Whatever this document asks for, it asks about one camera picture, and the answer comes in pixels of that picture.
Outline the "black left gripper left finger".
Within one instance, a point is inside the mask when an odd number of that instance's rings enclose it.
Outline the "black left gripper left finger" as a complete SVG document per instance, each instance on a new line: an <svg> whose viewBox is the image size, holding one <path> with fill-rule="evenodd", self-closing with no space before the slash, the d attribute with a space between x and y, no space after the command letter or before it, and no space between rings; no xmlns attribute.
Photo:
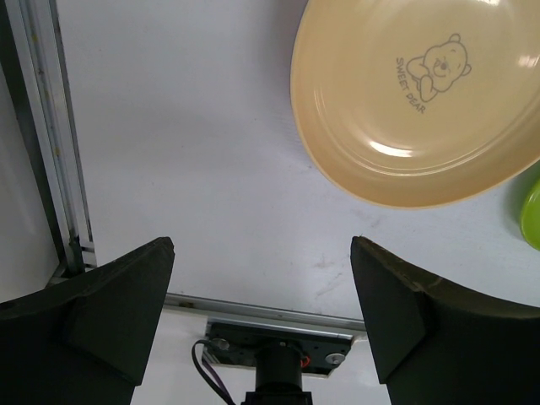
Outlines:
<svg viewBox="0 0 540 405"><path fill-rule="evenodd" d="M175 260L159 237L1 304L3 404L128 404L143 382Z"/></svg>

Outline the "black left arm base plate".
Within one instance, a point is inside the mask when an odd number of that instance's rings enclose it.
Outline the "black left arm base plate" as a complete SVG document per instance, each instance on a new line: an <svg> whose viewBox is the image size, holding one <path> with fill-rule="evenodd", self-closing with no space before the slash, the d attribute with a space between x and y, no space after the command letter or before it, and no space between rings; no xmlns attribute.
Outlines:
<svg viewBox="0 0 540 405"><path fill-rule="evenodd" d="M302 372L329 376L347 357L352 339L307 331L251 327L214 322L208 325L206 339L212 343L203 357L212 365L253 368L256 354L272 346L291 347L300 353Z"/></svg>

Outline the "green plate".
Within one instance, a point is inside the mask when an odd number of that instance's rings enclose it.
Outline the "green plate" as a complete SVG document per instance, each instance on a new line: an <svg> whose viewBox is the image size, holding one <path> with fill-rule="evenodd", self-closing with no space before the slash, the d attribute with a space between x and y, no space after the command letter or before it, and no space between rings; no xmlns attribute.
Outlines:
<svg viewBox="0 0 540 405"><path fill-rule="evenodd" d="M540 250L540 181L536 181L526 195L520 213L520 230L529 246Z"/></svg>

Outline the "beige plate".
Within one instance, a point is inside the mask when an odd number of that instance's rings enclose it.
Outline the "beige plate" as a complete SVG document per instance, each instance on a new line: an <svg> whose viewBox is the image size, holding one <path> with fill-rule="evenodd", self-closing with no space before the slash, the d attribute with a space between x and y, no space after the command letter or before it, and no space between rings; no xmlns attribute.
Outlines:
<svg viewBox="0 0 540 405"><path fill-rule="evenodd" d="M539 4L310 1L290 99L306 152L351 195L476 196L539 160Z"/></svg>

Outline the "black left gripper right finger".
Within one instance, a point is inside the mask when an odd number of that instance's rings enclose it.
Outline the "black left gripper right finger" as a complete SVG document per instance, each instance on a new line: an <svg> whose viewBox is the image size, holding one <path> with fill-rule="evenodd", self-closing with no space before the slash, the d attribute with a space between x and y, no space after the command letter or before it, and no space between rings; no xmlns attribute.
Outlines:
<svg viewBox="0 0 540 405"><path fill-rule="evenodd" d="M537 404L539 309L461 286L355 236L351 267L393 404Z"/></svg>

